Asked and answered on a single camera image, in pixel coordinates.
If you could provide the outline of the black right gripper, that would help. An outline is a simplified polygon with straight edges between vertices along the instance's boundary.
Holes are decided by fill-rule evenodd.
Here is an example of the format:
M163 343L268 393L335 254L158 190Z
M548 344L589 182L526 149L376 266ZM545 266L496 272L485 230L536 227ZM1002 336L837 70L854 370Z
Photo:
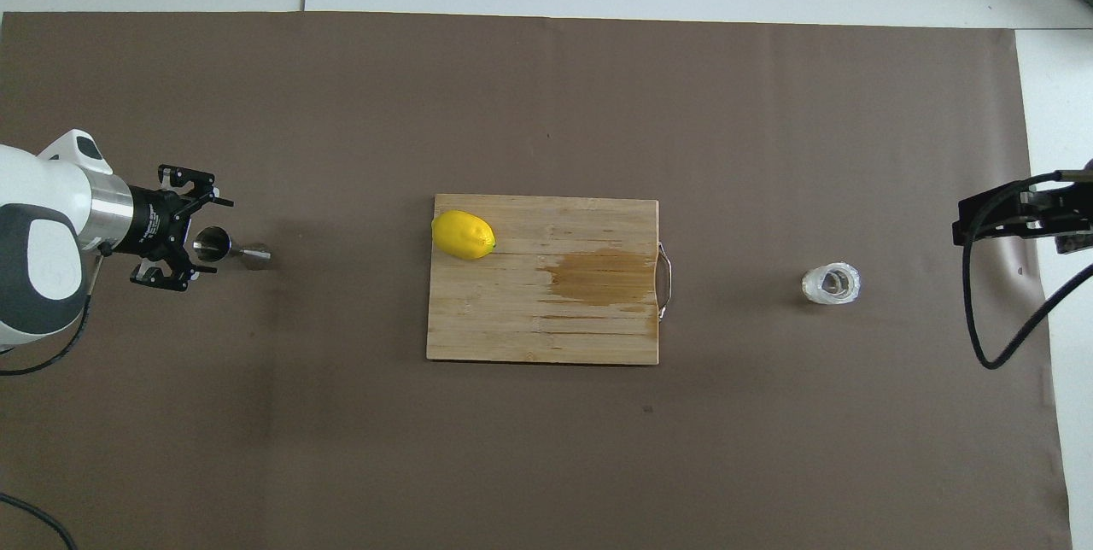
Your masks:
M1029 224L1038 220L1036 209L1022 200L1033 184L1013 182L994 189L965 197L956 204L957 219L952 223L953 245L964 245L973 232L973 220L984 213L973 239L985 237L1019 236ZM1092 248L1092 184L1073 183L1054 190L1041 191L1046 196L1046 208L1041 220L1055 239L1055 253L1070 255Z

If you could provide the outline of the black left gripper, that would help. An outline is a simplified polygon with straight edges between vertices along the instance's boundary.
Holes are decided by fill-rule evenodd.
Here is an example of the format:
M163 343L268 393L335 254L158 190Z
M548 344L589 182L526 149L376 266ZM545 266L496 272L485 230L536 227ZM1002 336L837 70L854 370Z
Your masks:
M161 188L151 190L129 185L132 196L132 222L128 226L128 254L141 261L130 274L130 282L144 288L186 292L203 274L215 274L214 266L197 265L184 249L191 213L203 204L234 208L223 197L216 176L203 169L158 165Z

